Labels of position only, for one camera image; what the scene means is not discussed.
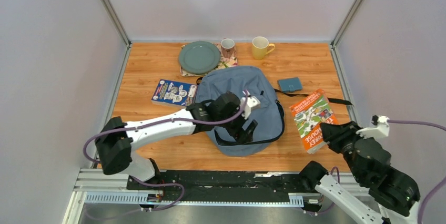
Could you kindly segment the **blue fabric backpack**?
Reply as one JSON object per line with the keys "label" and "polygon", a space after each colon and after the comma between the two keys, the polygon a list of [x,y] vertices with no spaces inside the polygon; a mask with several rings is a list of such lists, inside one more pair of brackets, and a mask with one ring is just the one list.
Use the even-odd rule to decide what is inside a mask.
{"label": "blue fabric backpack", "polygon": [[197,80],[195,101],[205,116],[207,135],[227,156],[249,156],[278,140],[285,132],[285,112],[273,88],[257,67],[215,70]]}

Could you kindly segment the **teal wallet notebook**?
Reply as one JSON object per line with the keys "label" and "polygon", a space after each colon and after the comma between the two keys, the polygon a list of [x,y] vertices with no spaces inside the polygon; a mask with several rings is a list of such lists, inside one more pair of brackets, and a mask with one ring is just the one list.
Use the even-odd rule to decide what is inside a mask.
{"label": "teal wallet notebook", "polygon": [[302,83],[298,77],[285,78],[277,80],[279,90],[283,93],[293,93],[303,89]]}

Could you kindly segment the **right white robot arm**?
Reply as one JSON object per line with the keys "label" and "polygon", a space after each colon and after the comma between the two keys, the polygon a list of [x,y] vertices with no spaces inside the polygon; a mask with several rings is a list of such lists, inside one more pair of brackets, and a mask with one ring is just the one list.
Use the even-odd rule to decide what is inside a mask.
{"label": "right white robot arm", "polygon": [[391,154],[377,141],[388,137],[390,119],[374,115],[373,127],[351,121],[342,125],[320,123],[322,139],[330,150],[342,154],[355,181],[367,188],[380,211],[367,207],[347,192],[320,163],[311,161],[299,173],[307,192],[328,197],[356,223],[417,223],[420,192],[409,175],[391,166]]}

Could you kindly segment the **dark blue paperback book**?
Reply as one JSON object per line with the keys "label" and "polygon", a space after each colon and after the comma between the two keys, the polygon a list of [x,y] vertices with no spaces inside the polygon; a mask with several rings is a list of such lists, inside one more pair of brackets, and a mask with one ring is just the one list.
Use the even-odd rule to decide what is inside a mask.
{"label": "dark blue paperback book", "polygon": [[194,103],[197,85],[160,79],[151,101],[157,105],[187,107]]}

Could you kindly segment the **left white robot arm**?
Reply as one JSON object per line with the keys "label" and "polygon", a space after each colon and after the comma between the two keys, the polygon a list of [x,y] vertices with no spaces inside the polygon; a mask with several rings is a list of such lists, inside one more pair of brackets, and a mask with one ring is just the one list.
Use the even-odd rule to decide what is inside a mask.
{"label": "left white robot arm", "polygon": [[226,92],[215,100],[193,103],[173,114],[142,121],[110,119],[99,134],[92,138],[104,175],[126,174],[140,180],[149,190],[160,185],[161,176],[154,161],[136,151],[153,142],[176,136],[193,135],[225,129],[238,144],[252,143],[257,122],[243,128],[251,113],[260,108],[260,100],[244,91],[239,98]]}

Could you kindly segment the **orange treehouse book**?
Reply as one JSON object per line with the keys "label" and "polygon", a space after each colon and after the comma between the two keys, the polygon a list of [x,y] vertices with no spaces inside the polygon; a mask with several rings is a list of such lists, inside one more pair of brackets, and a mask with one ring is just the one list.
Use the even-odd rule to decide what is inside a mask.
{"label": "orange treehouse book", "polygon": [[322,123],[338,124],[325,91],[318,89],[289,108],[305,151],[309,154],[316,153],[326,145],[320,125]]}

